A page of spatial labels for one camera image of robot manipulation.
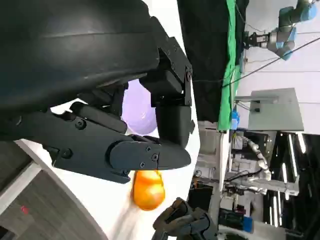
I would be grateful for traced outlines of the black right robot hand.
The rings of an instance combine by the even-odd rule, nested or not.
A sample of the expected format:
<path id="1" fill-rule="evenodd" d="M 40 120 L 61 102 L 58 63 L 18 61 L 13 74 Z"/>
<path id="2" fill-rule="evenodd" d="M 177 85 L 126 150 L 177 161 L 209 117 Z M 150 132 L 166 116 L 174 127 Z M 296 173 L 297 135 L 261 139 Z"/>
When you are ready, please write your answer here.
<path id="1" fill-rule="evenodd" d="M 217 240 L 218 227 L 208 213 L 201 208 L 191 208 L 187 201 L 178 197 L 154 221 L 153 240 Z"/>

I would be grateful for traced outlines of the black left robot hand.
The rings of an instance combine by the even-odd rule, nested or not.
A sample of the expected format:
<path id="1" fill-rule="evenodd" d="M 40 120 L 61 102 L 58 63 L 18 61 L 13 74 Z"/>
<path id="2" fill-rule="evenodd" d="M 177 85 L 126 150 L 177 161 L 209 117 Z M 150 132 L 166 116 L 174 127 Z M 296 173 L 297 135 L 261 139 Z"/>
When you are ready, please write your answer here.
<path id="1" fill-rule="evenodd" d="M 127 134 L 128 83 L 151 96 L 158 137 Z M 188 166 L 192 66 L 141 0 L 3 0 L 0 137 L 55 168 L 125 184 L 130 171 Z"/>

